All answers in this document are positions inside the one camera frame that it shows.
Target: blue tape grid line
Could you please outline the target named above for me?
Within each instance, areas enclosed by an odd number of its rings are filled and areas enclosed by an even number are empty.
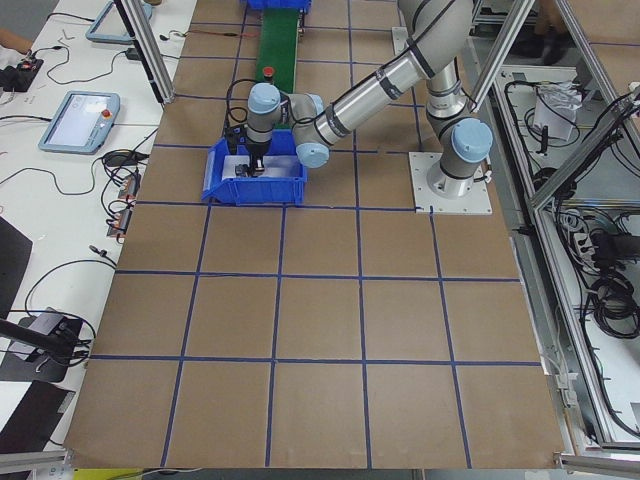
[[[438,236],[436,232],[436,223],[433,218],[433,208],[429,213],[429,223],[431,224],[431,233],[433,235],[433,250],[436,259],[436,271],[438,272],[438,284],[440,287],[440,298],[442,300],[442,314],[444,317],[445,330],[447,333],[447,344],[449,345],[449,356],[451,358],[451,373],[453,375],[453,387],[456,394],[456,404],[458,407],[458,418],[460,420],[460,433],[462,436],[462,445],[464,447],[464,455],[467,462],[467,468],[473,468],[471,461],[471,451],[469,450],[469,439],[467,437],[467,427],[464,423],[464,411],[462,408],[462,397],[460,395],[460,383],[458,382],[458,371],[456,369],[455,352],[453,348],[453,339],[451,337],[451,325],[449,324],[449,313],[447,310],[447,298],[444,289],[444,281],[442,279],[442,265],[440,263],[440,249],[438,247]]]
[[[469,282],[469,283],[520,283],[518,278],[484,278],[484,277],[393,277],[377,275],[313,275],[302,273],[252,273],[252,272],[192,272],[180,270],[116,270],[116,275],[194,275],[200,277],[248,277],[248,278],[302,278],[309,280],[363,280],[363,281],[395,281],[395,282]]]
[[[280,319],[280,296],[282,292],[282,259],[284,257],[285,229],[287,226],[287,209],[282,209],[280,220],[280,251],[278,252],[278,279],[276,284],[276,302],[273,315],[273,339],[271,343],[271,369],[269,372],[269,404],[267,410],[267,441],[265,447],[264,466],[271,465],[271,432],[273,426],[273,404],[275,401],[274,390],[276,383],[276,363],[278,349],[278,321]]]
[[[536,367],[540,362],[518,362],[502,360],[414,360],[367,358],[273,358],[273,357],[208,357],[201,355],[124,355],[96,353],[92,360],[104,361],[163,361],[163,362],[211,362],[211,363],[297,363],[322,365],[428,365],[455,367]]]
[[[347,2],[347,18],[349,26],[351,26],[351,2]],[[349,77],[350,84],[355,84],[355,76],[353,72],[353,37],[352,30],[349,28]],[[355,188],[355,201],[356,201],[356,239],[357,239],[357,254],[358,254],[358,303],[360,311],[360,350],[362,352],[362,400],[363,400],[363,413],[364,413],[364,440],[365,440],[365,453],[367,459],[367,468],[373,468],[373,455],[371,452],[371,427],[369,423],[369,385],[367,377],[367,341],[366,341],[366,328],[364,322],[364,282],[362,281],[363,268],[362,268],[362,229],[360,225],[360,185],[358,182],[358,134],[353,132],[353,171],[354,171],[354,188]]]
[[[243,20],[243,25],[241,28],[241,32],[244,32],[244,23],[246,22],[246,18],[247,18],[247,12],[248,12],[249,7],[246,6],[245,10],[244,10],[244,20]],[[240,41],[238,42],[238,50],[236,53],[236,57],[240,56],[240,47],[242,46],[242,37],[240,37]],[[234,66],[234,70],[233,70],[233,79],[235,80],[236,77],[236,73],[238,70],[238,60],[236,58],[235,61],[235,66]],[[194,309],[194,305],[195,305],[195,300],[196,300],[196,295],[197,295],[197,291],[198,291],[198,282],[200,280],[200,269],[202,268],[202,259],[204,257],[204,251],[205,251],[205,246],[207,244],[207,235],[209,232],[209,223],[211,220],[211,213],[212,213],[212,202],[209,202],[207,204],[207,216],[205,218],[205,223],[204,223],[204,228],[202,231],[202,239],[201,239],[201,243],[200,243],[200,252],[198,254],[198,263],[196,266],[196,275],[194,275],[194,279],[193,279],[193,287],[191,290],[191,300],[189,302],[189,310],[187,313],[187,321],[185,323],[185,328],[184,328],[184,333],[182,336],[182,347],[180,350],[180,356],[181,357],[185,357],[186,353],[187,353],[187,343],[189,341],[189,329],[191,327],[191,319],[193,318],[193,309]],[[160,461],[160,466],[164,467],[166,466],[166,462],[167,462],[167,457],[169,455],[169,446],[171,444],[171,433],[173,431],[173,421],[175,418],[175,413],[176,413],[176,408],[178,405],[178,396],[180,394],[180,383],[182,380],[182,369],[184,366],[184,360],[178,360],[178,370],[176,372],[176,381],[175,381],[175,385],[174,385],[174,389],[173,389],[173,398],[171,401],[171,409],[169,411],[169,421],[167,424],[167,430],[166,430],[166,434],[165,434],[165,439],[164,439],[164,447],[162,450],[162,459]]]
[[[348,15],[349,15],[349,25],[351,25],[351,4],[347,2],[348,5]],[[257,24],[247,23],[247,10],[245,8],[244,12],[244,21],[241,25],[242,31],[244,32],[245,27],[247,26],[256,26]],[[227,26],[240,26],[235,23],[218,23],[218,22],[193,22],[193,25],[227,25]],[[352,32],[353,31],[379,31],[388,33],[387,30],[380,29],[363,29],[363,28],[332,28],[332,27],[306,27],[308,29],[318,29],[318,30],[346,30],[349,34],[349,62],[342,61],[318,61],[318,60],[300,60],[300,62],[306,63],[340,63],[340,64],[349,64],[350,65],[350,76],[351,76],[351,85],[353,85],[353,65],[363,64],[363,65],[371,65],[372,67],[377,67],[376,63],[367,63],[367,62],[354,62],[353,61],[353,44],[352,44]],[[238,45],[237,55],[235,57],[235,68],[233,78],[235,79],[237,74],[238,63],[240,60],[254,60],[253,58],[243,58],[240,56],[240,47],[242,45],[242,38],[240,38],[240,42]],[[193,58],[193,59],[234,59],[233,57],[199,57],[199,56],[185,56],[183,58]],[[419,115],[420,111],[424,110],[423,105],[418,105],[417,103],[417,95],[415,89],[412,88],[412,99],[413,104],[392,104],[395,106],[407,107],[414,109],[415,115],[415,123],[416,123],[416,134],[419,142],[419,148],[422,151],[422,137],[420,131],[420,121]],[[197,96],[197,95],[178,95],[186,98],[195,98],[202,100],[224,100],[222,97],[205,97],[205,96]],[[278,263],[278,272],[276,274],[260,274],[260,273],[225,273],[225,272],[203,272],[201,271],[202,259],[204,255],[204,248],[206,245],[206,239],[209,230],[209,222],[212,213],[212,204],[202,204],[202,203],[190,203],[190,202],[150,202],[150,201],[141,201],[140,204],[150,204],[150,205],[181,205],[181,206],[207,206],[207,218],[204,225],[203,235],[202,235],[202,243],[200,248],[200,254],[198,258],[198,265],[195,272],[171,272],[171,271],[137,271],[137,270],[119,270],[116,273],[118,274],[165,274],[165,275],[193,275],[194,283],[192,296],[188,311],[188,317],[185,325],[185,331],[183,336],[183,342],[181,347],[180,355],[148,355],[148,356],[137,356],[137,355],[92,355],[92,359],[96,360],[160,360],[160,361],[175,361],[178,362],[178,372],[176,375],[176,383],[174,387],[173,401],[171,405],[170,418],[167,426],[167,432],[165,436],[165,444],[162,455],[161,465],[165,466],[168,456],[168,450],[171,442],[171,431],[173,428],[173,421],[175,417],[175,411],[177,407],[177,401],[179,396],[180,389],[180,381],[182,375],[182,369],[185,362],[239,362],[239,363],[268,363],[270,364],[270,379],[269,379],[269,404],[268,404],[268,425],[267,425],[267,438],[266,438],[266,450],[265,450],[265,466],[270,466],[271,462],[271,437],[272,437],[272,423],[273,423],[273,407],[274,407],[274,390],[275,390],[275,375],[276,375],[276,364],[277,363],[285,363],[285,364],[339,364],[339,365],[361,365],[362,366],[362,378],[363,378],[363,400],[364,400],[364,421],[365,421],[365,440],[366,440],[366,456],[367,456],[367,468],[373,467],[372,462],[372,448],[371,448],[371,435],[370,435],[370,425],[369,425],[369,405],[368,405],[368,385],[367,385],[367,367],[368,365],[439,365],[439,366],[450,366],[453,374],[453,381],[455,387],[455,395],[456,395],[456,403],[460,421],[461,434],[463,439],[465,457],[467,462],[467,467],[472,467],[471,454],[469,450],[469,444],[467,439],[466,425],[464,422],[464,412],[460,394],[460,387],[458,382],[457,370],[458,366],[469,366],[469,367],[478,367],[478,366],[494,366],[494,367],[540,367],[540,362],[514,362],[514,361],[457,361],[455,360],[453,343],[451,339],[451,332],[449,326],[449,318],[447,313],[447,303],[446,303],[446,295],[444,284],[446,282],[505,282],[505,283],[514,283],[520,282],[520,279],[517,278],[457,278],[450,277],[446,278],[442,275],[440,257],[439,257],[439,249],[438,249],[438,241],[436,236],[435,222],[433,218],[433,212],[431,212],[430,224],[433,233],[433,244],[435,250],[436,257],[436,266],[437,266],[437,277],[375,277],[375,276],[365,276],[363,275],[363,266],[362,266],[362,237],[361,237],[361,225],[360,225],[360,212],[362,210],[372,210],[372,211],[414,211],[412,208],[372,208],[372,207],[362,207],[360,206],[359,199],[359,183],[358,183],[358,153],[379,153],[376,151],[359,151],[357,149],[357,136],[354,132],[353,134],[353,148],[350,150],[344,150],[345,152],[353,153],[353,161],[354,161],[354,169],[355,169],[355,188],[356,188],[356,205],[354,207],[344,206],[344,207],[330,207],[330,206],[303,206],[303,207],[294,207],[294,206],[282,206],[275,208],[282,208],[282,220],[281,220],[281,232],[280,232],[280,251],[279,251],[279,263]],[[193,149],[208,149],[210,148],[208,145],[174,145],[174,144],[156,144],[154,147],[159,148],[193,148]],[[397,153],[397,154],[406,154],[406,152],[385,152],[385,153]],[[216,208],[224,207],[222,205],[216,205]],[[274,208],[273,206],[261,206],[264,208]],[[285,242],[285,228],[286,228],[286,214],[288,208],[307,208],[307,209],[341,209],[341,210],[354,210],[356,213],[356,234],[357,234],[357,243],[358,243],[358,275],[357,276],[341,276],[341,275],[286,275],[282,272],[283,266],[283,255],[284,255],[284,242]],[[243,358],[243,357],[208,357],[208,356],[189,356],[186,355],[187,342],[188,342],[188,333],[191,324],[193,308],[195,304],[195,298],[197,294],[198,281],[201,276],[229,276],[229,277],[269,277],[269,278],[277,278],[277,290],[276,290],[276,305],[274,312],[274,329],[273,329],[273,339],[272,339],[272,354],[269,358]],[[309,278],[309,279],[336,279],[336,280],[358,280],[359,282],[359,303],[360,303],[360,329],[361,329],[361,351],[362,355],[360,359],[305,359],[305,358],[277,358],[277,338],[278,338],[278,320],[279,320],[279,305],[280,305],[280,294],[281,294],[281,283],[283,278]],[[364,281],[427,281],[427,282],[438,282],[440,286],[441,300],[442,300],[442,308],[443,308],[443,316],[446,326],[447,332],[447,341],[449,345],[450,359],[449,360],[374,360],[367,358],[366,353],[366,337],[365,337],[365,314],[364,314],[364,295],[363,295],[363,286]]]

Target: white table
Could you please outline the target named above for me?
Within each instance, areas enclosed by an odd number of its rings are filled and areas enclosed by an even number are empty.
[[[151,26],[154,35],[169,30],[185,31],[189,27],[196,0],[164,0],[154,9]],[[60,0],[56,12],[72,13],[95,18],[105,5],[105,0]],[[60,38],[69,46],[71,61],[53,72],[58,80],[82,79],[109,70],[111,59],[126,47],[92,43],[85,38],[89,24],[69,17],[53,16],[49,19],[34,43],[34,49],[58,44]],[[158,41],[163,54],[180,56],[182,41]],[[156,102],[142,65],[119,56],[114,73],[88,83],[57,85],[45,75],[45,71],[65,58],[64,50],[43,51],[44,71],[41,71],[26,93],[17,93],[13,100],[0,105],[0,116],[38,115],[52,116],[70,90],[103,91],[117,93],[121,97],[121,111],[116,125],[105,145],[95,155],[47,153],[38,150],[37,143],[47,124],[39,121],[0,121],[0,180],[24,167],[36,167],[53,171],[64,191],[84,191],[91,185],[90,165],[104,153],[120,148],[133,148],[149,135],[160,123],[162,108]],[[173,77],[177,60],[165,61]],[[7,93],[0,101],[8,98]],[[149,152],[153,137],[139,149]],[[107,176],[100,164],[95,166],[96,188],[87,195],[69,197],[60,195],[50,175],[24,172],[0,185],[1,215],[33,241],[33,252],[24,280],[16,297],[14,308],[21,309],[25,295],[31,286],[49,269],[76,259],[98,259],[89,251],[89,245],[109,252],[117,261],[120,245],[106,237],[106,215],[100,204],[100,194]],[[116,198],[113,185],[105,198]],[[96,329],[107,299],[113,270],[95,263],[73,265],[52,274],[34,292],[30,308],[47,306],[78,314],[86,318]],[[9,320],[17,322],[24,314],[15,313]],[[81,338],[88,338],[85,326]],[[9,341],[0,338],[0,349],[6,349]],[[58,384],[62,388],[78,392],[84,377],[84,368],[69,369],[65,379]],[[28,383],[0,382],[0,428],[19,403]],[[69,428],[73,407],[67,409],[52,438],[61,442]],[[58,447],[49,444],[47,449]]]

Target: grid square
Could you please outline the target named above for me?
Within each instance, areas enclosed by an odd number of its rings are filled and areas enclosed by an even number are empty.
[[[74,467],[160,465],[177,371],[178,362],[92,359],[65,439]]]
[[[278,358],[362,358],[357,280],[285,278],[278,318]]]
[[[191,275],[116,275],[92,353],[180,355],[193,281]]]
[[[351,28],[390,30],[400,25],[396,2],[351,0]]]
[[[457,360],[540,360],[519,283],[448,282],[445,291]]]
[[[167,466],[263,467],[268,403],[268,363],[187,362]]]
[[[247,35],[242,38],[240,44],[240,58],[258,58],[258,52],[260,50],[260,27],[247,26],[244,28],[244,33]]]
[[[212,31],[212,32],[238,32],[240,27],[228,25],[198,25],[192,24],[190,29]],[[207,35],[201,33],[190,33],[184,41],[182,48],[182,63],[184,57],[226,57],[236,58],[240,46],[239,37],[224,37],[220,35]]]
[[[406,154],[359,153],[358,188],[362,207],[415,208]]]
[[[356,130],[358,150],[415,152],[420,147],[413,107],[390,105]]]
[[[248,6],[243,2],[228,0],[207,0],[196,3],[192,22],[202,23],[237,23],[242,24]]]
[[[434,221],[443,276],[519,277],[499,211],[489,216],[436,215]]]
[[[236,80],[241,79],[255,79],[256,78],[256,60],[238,60],[238,67],[236,70]],[[234,99],[239,99],[237,102],[232,103],[232,106],[244,106],[246,107],[247,98],[249,98],[249,92],[254,83],[241,82],[233,87]]]
[[[540,367],[459,367],[474,468],[554,468],[564,450]]]
[[[429,220],[414,212],[360,212],[366,276],[435,277]]]
[[[183,58],[178,63],[174,79],[176,93],[225,98],[235,67],[235,59]]]
[[[271,466],[367,465],[360,365],[276,367]]]
[[[306,17],[309,27],[347,28],[349,26],[349,0],[322,0],[314,2]]]
[[[298,62],[296,64],[296,91],[320,95],[325,105],[336,100],[351,87],[348,64]]]
[[[305,205],[354,207],[356,182],[353,153],[331,152],[329,162],[321,168],[308,170]]]
[[[357,275],[355,212],[287,210],[283,272]]]
[[[437,282],[364,282],[367,358],[450,360]]]
[[[325,62],[349,61],[349,32],[331,28],[306,28],[298,43],[298,59]]]
[[[137,205],[118,268],[195,272],[206,216],[205,206]]]
[[[590,43],[640,44],[636,2],[569,0],[568,3]]]
[[[207,150],[154,147],[138,201],[201,202]]]
[[[372,70],[391,60],[395,53],[390,31],[352,30],[351,55],[354,63],[370,63]]]
[[[187,353],[271,357],[276,285],[275,278],[200,277]]]
[[[451,367],[369,365],[374,468],[465,468]]]
[[[277,273],[281,226],[279,208],[213,208],[203,271]]]
[[[156,144],[210,147],[222,135],[224,113],[224,100],[177,97],[164,109]]]

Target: cable connector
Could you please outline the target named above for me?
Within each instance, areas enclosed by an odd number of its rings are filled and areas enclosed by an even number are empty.
[[[105,260],[109,261],[109,263],[111,263],[114,267],[117,265],[116,262],[109,257],[109,252],[107,252],[106,250],[104,249],[100,250],[95,245],[89,245],[89,250],[91,250],[93,253],[95,253],[99,257],[102,257]]]

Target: blue storage bin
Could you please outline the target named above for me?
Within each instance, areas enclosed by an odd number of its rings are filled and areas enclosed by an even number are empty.
[[[248,155],[244,145],[238,146],[238,155]],[[230,155],[227,141],[223,138],[209,149],[204,177],[202,199],[214,198],[222,203],[236,205],[255,203],[294,203],[304,200],[304,186],[307,183],[307,169],[298,162],[286,165],[294,175],[286,177],[233,177],[223,178],[226,157]],[[296,145],[291,130],[274,130],[271,147],[266,156],[282,156],[291,161],[296,156]]]
[[[249,6],[256,10],[265,8],[295,8],[309,13],[311,0],[249,0]]]

